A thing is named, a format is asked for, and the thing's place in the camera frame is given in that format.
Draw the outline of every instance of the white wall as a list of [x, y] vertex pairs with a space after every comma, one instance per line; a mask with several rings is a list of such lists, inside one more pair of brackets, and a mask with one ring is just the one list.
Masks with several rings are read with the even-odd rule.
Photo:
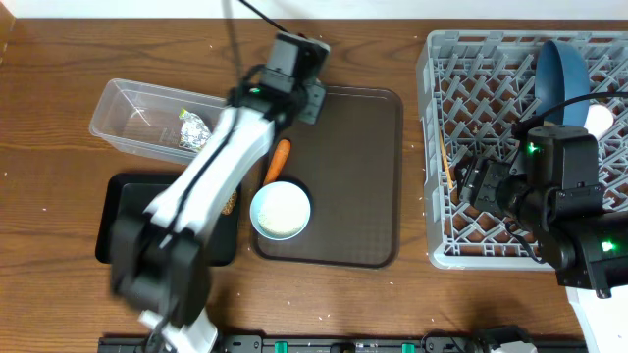
[[[221, 18], [222, 0], [0, 0], [17, 18]], [[275, 19], [628, 20], [628, 0], [250, 0]], [[235, 16], [254, 18], [240, 4]]]

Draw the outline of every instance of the aluminum foil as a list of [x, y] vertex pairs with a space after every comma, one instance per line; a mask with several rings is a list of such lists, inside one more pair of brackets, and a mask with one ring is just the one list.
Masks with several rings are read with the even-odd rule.
[[199, 152], [212, 133], [203, 120], [194, 113], [181, 109], [179, 119], [183, 120], [179, 147]]

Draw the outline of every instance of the gray dish rack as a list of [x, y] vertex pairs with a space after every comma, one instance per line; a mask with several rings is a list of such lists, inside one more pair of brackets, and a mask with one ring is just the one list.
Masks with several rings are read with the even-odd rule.
[[[574, 45], [589, 68], [592, 92], [628, 91], [628, 33], [471, 31], [430, 33], [416, 66], [419, 115], [425, 140], [425, 218], [429, 257], [441, 269], [551, 270], [529, 258], [505, 231], [502, 219], [480, 213], [447, 185], [440, 134], [453, 166], [479, 152], [503, 161], [515, 154], [512, 123], [532, 116], [536, 59], [548, 40]], [[628, 210], [628, 109], [605, 103], [615, 117], [600, 140], [604, 206]], [[519, 230], [534, 242], [534, 236]]]

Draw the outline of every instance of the brown plastic tray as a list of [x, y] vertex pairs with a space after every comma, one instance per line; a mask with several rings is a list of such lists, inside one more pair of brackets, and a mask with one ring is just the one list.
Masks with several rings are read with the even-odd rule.
[[310, 221], [283, 241], [254, 231], [253, 247], [267, 259], [384, 267], [399, 247], [401, 100], [389, 90], [349, 87], [329, 87], [325, 99], [316, 125], [295, 122], [277, 139], [292, 144], [279, 180], [308, 194]]

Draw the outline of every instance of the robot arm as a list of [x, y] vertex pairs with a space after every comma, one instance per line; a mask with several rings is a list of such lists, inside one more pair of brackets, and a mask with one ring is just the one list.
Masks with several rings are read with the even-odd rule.
[[534, 233], [567, 287], [589, 351], [620, 351], [628, 337], [628, 212], [603, 208], [598, 142], [584, 128], [526, 123], [513, 129], [520, 144], [512, 165], [476, 156], [456, 166], [460, 200]]
[[[204, 248], [229, 197], [275, 134], [296, 119], [316, 122], [325, 97], [317, 76], [329, 51], [325, 43], [279, 33], [268, 64], [253, 67], [232, 91], [232, 106], [177, 181], [141, 217], [121, 215], [112, 226], [112, 291], [180, 353], [207, 353], [214, 345]], [[259, 82], [250, 83], [258, 72]]]

